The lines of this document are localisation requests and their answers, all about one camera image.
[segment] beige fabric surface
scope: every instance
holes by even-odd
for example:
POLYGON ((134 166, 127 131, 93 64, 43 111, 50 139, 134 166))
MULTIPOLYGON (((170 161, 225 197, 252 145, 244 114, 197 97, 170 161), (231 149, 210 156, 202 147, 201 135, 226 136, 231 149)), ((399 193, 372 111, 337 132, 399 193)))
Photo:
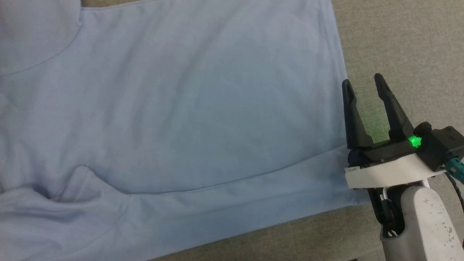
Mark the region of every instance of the beige fabric surface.
MULTIPOLYGON (((88 7, 133 0, 83 0, 88 7)), ((464 133, 464 2, 460 0, 333 0, 346 69, 358 108, 376 141, 388 123, 374 87, 384 75, 413 125, 453 125, 464 133)), ((460 234, 464 215, 444 176, 430 184, 460 234)), ((322 213, 165 256, 157 261, 335 260, 361 256, 381 244, 370 205, 322 213)))

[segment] teal connector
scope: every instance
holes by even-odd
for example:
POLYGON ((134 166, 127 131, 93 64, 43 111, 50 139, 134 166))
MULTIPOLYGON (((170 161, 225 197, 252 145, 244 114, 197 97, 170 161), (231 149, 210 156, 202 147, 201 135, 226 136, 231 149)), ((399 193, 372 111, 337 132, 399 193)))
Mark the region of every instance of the teal connector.
POLYGON ((445 169, 453 178, 464 184, 464 164, 457 158, 453 158, 445 164, 445 169))

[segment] black knob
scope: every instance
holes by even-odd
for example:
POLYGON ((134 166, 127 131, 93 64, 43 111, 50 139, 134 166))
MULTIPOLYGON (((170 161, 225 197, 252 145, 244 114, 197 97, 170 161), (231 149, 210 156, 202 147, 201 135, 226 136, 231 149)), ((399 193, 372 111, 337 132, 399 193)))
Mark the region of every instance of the black knob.
POLYGON ((414 129, 412 133, 415 136, 422 138, 431 131, 432 131, 432 125, 429 122, 424 121, 423 123, 417 125, 417 127, 414 129))

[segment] green led indicator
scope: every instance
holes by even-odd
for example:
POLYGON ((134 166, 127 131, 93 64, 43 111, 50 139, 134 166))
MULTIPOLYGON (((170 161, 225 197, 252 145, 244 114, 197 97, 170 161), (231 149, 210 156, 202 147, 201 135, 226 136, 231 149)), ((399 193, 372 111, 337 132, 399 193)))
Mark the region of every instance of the green led indicator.
POLYGON ((411 145, 416 148, 420 146, 421 139, 422 138, 419 138, 416 136, 409 137, 409 141, 411 142, 411 145))

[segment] folded garment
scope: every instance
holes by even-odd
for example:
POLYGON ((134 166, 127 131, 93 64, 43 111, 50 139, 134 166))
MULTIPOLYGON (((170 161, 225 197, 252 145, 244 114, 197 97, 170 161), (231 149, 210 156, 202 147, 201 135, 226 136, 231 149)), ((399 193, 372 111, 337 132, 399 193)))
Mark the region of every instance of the folded garment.
POLYGON ((329 0, 0 17, 0 259, 147 260, 367 202, 329 0))

